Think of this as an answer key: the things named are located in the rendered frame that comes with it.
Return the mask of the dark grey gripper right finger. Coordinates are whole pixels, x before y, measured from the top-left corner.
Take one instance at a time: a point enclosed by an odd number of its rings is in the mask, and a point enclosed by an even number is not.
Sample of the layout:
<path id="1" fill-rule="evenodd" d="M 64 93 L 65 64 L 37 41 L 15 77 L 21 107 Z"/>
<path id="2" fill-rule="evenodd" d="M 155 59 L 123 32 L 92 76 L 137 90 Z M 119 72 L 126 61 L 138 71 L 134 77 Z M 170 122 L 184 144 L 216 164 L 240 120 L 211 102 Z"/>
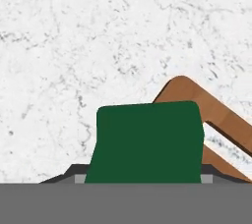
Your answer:
<path id="1" fill-rule="evenodd" d="M 201 182 L 203 184 L 220 184 L 230 183 L 230 180 L 212 165 L 205 164 L 201 168 Z"/>

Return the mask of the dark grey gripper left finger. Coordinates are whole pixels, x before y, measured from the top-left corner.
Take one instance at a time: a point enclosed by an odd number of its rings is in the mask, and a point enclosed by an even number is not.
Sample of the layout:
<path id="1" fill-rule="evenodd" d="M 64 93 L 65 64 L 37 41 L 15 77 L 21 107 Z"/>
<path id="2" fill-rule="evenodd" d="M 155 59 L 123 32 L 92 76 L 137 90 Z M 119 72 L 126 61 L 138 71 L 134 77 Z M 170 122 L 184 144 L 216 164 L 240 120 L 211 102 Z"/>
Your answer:
<path id="1" fill-rule="evenodd" d="M 64 174 L 43 181 L 44 184 L 82 184 L 87 176 L 89 164 L 72 164 Z"/>

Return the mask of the brown wooden cutting board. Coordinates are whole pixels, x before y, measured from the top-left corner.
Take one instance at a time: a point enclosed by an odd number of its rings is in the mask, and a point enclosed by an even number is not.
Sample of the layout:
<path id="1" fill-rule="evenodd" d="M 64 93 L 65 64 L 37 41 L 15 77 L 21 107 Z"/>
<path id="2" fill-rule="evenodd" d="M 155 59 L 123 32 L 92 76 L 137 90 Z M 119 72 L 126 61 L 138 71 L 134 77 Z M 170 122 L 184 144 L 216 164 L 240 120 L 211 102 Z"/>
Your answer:
<path id="1" fill-rule="evenodd" d="M 197 103 L 203 123 L 252 157 L 252 126 L 188 77 L 168 81 L 154 103 L 189 100 Z"/>

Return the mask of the green sponge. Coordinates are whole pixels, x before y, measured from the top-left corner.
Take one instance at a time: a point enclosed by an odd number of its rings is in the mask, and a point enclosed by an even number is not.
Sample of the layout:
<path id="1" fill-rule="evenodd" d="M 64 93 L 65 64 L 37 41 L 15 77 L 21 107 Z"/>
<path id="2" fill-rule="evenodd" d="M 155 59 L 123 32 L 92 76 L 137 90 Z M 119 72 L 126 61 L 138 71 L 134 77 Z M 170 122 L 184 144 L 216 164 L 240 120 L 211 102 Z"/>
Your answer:
<path id="1" fill-rule="evenodd" d="M 103 106 L 88 183 L 199 183 L 204 130 L 192 101 Z"/>

